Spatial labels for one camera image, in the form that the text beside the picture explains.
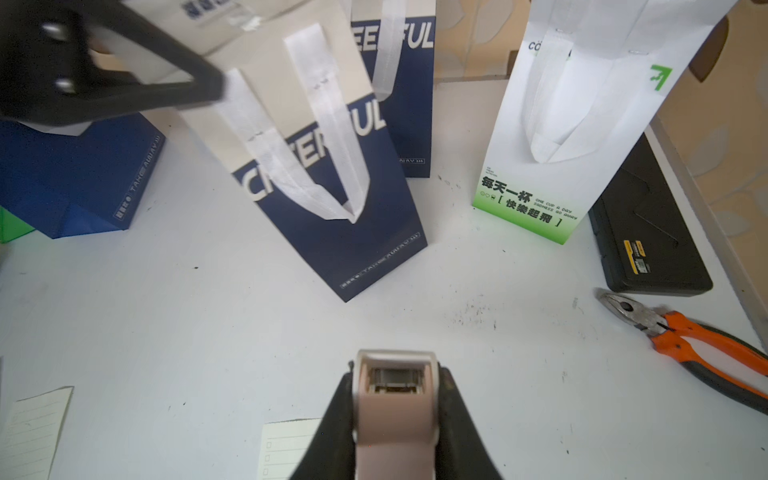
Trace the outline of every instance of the blue box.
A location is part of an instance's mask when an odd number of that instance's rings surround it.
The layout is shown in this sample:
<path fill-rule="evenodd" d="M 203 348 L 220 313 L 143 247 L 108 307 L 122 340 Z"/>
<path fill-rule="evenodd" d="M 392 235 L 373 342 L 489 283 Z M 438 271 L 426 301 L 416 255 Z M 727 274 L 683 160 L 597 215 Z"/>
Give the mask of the blue box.
<path fill-rule="evenodd" d="M 0 205 L 50 238 L 126 230 L 164 142 L 141 114 L 78 137 L 0 121 Z"/>

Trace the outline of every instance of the wall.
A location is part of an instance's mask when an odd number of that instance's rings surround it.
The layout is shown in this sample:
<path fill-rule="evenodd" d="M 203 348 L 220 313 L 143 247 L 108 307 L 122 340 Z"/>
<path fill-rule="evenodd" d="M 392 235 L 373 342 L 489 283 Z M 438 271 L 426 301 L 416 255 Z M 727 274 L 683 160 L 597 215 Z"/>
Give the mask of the wall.
<path fill-rule="evenodd" d="M 768 5 L 740 0 L 658 117 L 768 305 Z"/>
<path fill-rule="evenodd" d="M 437 0 L 435 78 L 508 75 L 530 9 L 529 0 Z"/>

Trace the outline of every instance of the green gradient print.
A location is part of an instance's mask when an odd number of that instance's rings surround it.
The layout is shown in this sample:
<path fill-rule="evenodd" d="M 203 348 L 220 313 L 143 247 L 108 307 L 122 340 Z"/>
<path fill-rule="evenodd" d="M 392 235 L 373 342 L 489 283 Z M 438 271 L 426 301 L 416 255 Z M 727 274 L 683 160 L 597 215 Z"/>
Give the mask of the green gradient print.
<path fill-rule="evenodd" d="M 520 194 L 523 193 L 523 190 L 518 190 L 514 193 Z M 493 187 L 484 185 L 483 178 L 481 178 L 480 182 L 478 182 L 477 193 L 475 194 L 475 201 L 472 202 L 472 206 L 562 245 L 570 237 L 571 232 L 574 231 L 580 219 L 567 217 L 566 215 L 571 215 L 572 217 L 575 217 L 575 215 L 563 212 L 564 209 L 558 210 L 557 207 L 561 207 L 561 205 L 548 201 L 548 198 L 552 198 L 552 196 L 536 195 L 531 196 L 528 202 L 522 202 L 518 195 L 512 194 L 507 189 L 501 192 Z M 510 200 L 514 202 L 513 207 L 508 207 Z M 525 207 L 525 212 L 518 210 L 520 205 Z M 535 217 L 529 214 L 531 209 L 535 209 L 538 212 L 534 212 Z M 551 217 L 548 222 L 542 220 L 542 218 L 546 220 L 545 216 Z"/>

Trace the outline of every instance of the notepad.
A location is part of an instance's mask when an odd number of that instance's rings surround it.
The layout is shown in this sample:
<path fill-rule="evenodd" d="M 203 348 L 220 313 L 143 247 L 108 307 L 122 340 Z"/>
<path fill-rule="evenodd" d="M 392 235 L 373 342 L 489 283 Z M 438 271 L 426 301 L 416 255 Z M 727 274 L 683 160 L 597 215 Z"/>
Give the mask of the notepad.
<path fill-rule="evenodd" d="M 257 480 L 287 480 L 310 446 L 321 419 L 265 423 Z"/>
<path fill-rule="evenodd" d="M 48 480 L 72 387 L 11 406 L 0 435 L 0 478 Z"/>

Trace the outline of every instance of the green arrow logo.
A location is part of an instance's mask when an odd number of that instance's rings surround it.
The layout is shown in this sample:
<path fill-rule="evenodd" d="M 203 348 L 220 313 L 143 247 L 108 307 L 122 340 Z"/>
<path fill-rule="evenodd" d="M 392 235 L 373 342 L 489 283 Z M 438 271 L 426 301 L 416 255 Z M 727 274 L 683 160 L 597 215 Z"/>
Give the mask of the green arrow logo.
<path fill-rule="evenodd" d="M 656 70 L 659 72 L 658 75 L 655 77 L 651 77 L 651 81 L 658 81 L 659 84 L 656 85 L 656 91 L 661 90 L 661 87 L 664 85 L 664 82 L 667 81 L 667 79 L 670 76 L 670 73 L 672 73 L 672 69 L 669 67 L 663 67 L 661 65 L 651 65 L 651 70 Z"/>

